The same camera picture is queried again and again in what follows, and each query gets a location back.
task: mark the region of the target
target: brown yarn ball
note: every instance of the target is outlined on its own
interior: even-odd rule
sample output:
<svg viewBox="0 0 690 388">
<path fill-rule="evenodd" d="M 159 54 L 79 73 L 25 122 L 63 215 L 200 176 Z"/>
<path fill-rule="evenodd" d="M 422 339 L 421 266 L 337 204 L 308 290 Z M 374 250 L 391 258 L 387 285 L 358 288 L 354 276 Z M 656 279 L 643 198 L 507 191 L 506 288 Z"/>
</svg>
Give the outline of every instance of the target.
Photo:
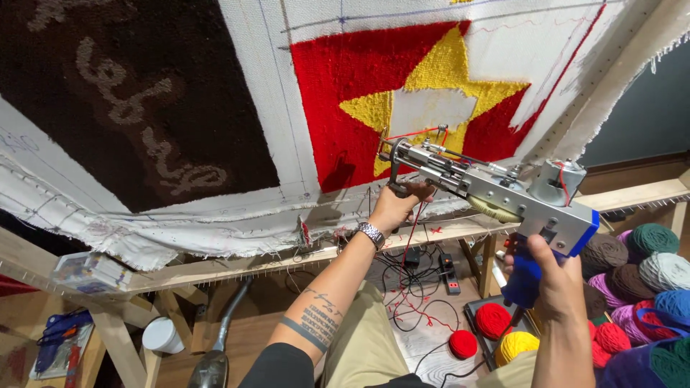
<svg viewBox="0 0 690 388">
<path fill-rule="evenodd" d="M 603 292 L 589 284 L 583 284 L 582 289 L 584 290 L 584 305 L 587 309 L 587 319 L 603 316 L 604 312 L 609 308 Z"/>
<path fill-rule="evenodd" d="M 582 277 L 604 273 L 628 262 L 628 248 L 610 235 L 595 234 L 580 252 Z"/>
<path fill-rule="evenodd" d="M 656 297 L 656 291 L 640 278 L 637 264 L 625 264 L 610 270 L 604 281 L 613 295 L 630 304 Z"/>
</svg>

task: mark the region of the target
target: yellow tufted star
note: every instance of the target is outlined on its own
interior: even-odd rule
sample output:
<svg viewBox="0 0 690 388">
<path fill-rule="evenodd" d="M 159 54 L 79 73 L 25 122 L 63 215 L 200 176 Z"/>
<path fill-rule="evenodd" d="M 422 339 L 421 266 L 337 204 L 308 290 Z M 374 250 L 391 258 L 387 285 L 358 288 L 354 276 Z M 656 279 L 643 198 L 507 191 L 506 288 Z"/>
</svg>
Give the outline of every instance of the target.
<svg viewBox="0 0 690 388">
<path fill-rule="evenodd" d="M 445 147 L 462 152 L 467 124 L 527 86 L 529 83 L 524 82 L 470 80 L 464 38 L 456 26 L 449 30 L 417 64 L 407 77 L 402 89 L 350 99 L 341 102 L 339 106 L 350 116 L 381 133 L 385 128 L 391 128 L 396 98 L 404 98 L 405 105 L 403 101 L 399 103 L 405 107 L 405 111 L 401 113 L 402 108 L 400 108 L 398 114 L 407 115 L 404 117 L 405 122 L 412 123 L 416 129 L 403 133 L 432 128 L 438 124 L 449 124 Z M 456 101 L 457 104 L 451 106 L 457 107 L 457 112 L 453 112 L 453 109 L 445 109 L 449 102 L 455 104 Z M 418 114 L 420 118 L 410 119 L 410 114 Z M 446 116 L 456 119 L 457 123 L 434 122 Z M 393 121 L 393 131 L 388 129 L 386 136 L 397 134 L 396 126 L 400 126 L 401 121 L 400 119 Z M 409 141 L 418 144 L 425 138 L 426 134 L 422 134 Z M 374 176 L 381 175 L 389 167 L 389 163 L 381 162 L 376 158 L 373 166 Z"/>
</svg>

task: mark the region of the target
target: yellow star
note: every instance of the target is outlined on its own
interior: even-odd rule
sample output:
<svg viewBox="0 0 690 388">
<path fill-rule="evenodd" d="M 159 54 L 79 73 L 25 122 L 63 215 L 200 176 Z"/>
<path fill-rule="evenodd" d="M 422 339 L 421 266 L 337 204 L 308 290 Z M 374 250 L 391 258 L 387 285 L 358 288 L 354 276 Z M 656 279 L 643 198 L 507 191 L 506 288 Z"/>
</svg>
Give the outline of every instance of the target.
<svg viewBox="0 0 690 388">
<path fill-rule="evenodd" d="M 461 90 L 463 96 L 474 103 L 473 110 L 466 121 L 448 128 L 445 147 L 462 152 L 467 124 L 475 117 L 492 109 L 507 97 L 529 86 L 525 82 L 512 81 L 472 81 L 469 77 L 465 42 L 458 26 L 449 30 L 429 51 L 415 69 L 410 73 L 401 90 L 388 90 L 350 99 L 340 103 L 340 108 L 350 116 L 381 133 L 388 128 L 386 136 L 391 133 L 391 115 L 393 113 L 394 92 L 413 93 L 419 90 Z M 427 134 L 409 139 L 418 144 L 424 141 Z M 390 167 L 389 163 L 374 161 L 374 176 L 381 175 Z"/>
</svg>

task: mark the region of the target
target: metal watch band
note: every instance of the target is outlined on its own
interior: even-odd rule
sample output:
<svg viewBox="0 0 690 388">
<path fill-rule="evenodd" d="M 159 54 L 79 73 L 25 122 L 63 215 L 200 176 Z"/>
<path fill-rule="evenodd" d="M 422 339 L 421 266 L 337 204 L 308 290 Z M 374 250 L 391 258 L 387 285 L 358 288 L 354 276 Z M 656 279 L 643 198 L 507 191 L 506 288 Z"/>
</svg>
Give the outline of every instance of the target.
<svg viewBox="0 0 690 388">
<path fill-rule="evenodd" d="M 367 235 L 376 246 L 376 249 L 381 249 L 386 242 L 383 233 L 379 232 L 378 229 L 368 222 L 360 222 L 355 228 L 355 232 L 362 232 Z"/>
</svg>

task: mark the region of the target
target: vacuum hose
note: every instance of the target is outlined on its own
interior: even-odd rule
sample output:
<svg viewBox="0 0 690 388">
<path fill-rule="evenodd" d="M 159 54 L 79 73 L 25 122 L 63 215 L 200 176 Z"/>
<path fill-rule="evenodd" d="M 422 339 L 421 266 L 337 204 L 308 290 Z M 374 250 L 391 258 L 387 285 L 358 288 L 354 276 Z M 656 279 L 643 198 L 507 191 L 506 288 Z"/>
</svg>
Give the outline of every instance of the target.
<svg viewBox="0 0 690 388">
<path fill-rule="evenodd" d="M 239 288 L 237 295 L 230 302 L 228 308 L 223 314 L 223 319 L 220 322 L 220 330 L 218 331 L 218 341 L 213 345 L 213 350 L 225 351 L 225 339 L 228 336 L 228 327 L 230 326 L 230 320 L 233 318 L 233 311 L 237 308 L 237 305 L 242 301 L 242 298 L 249 291 L 249 286 L 252 284 L 254 277 L 247 278 Z"/>
</svg>

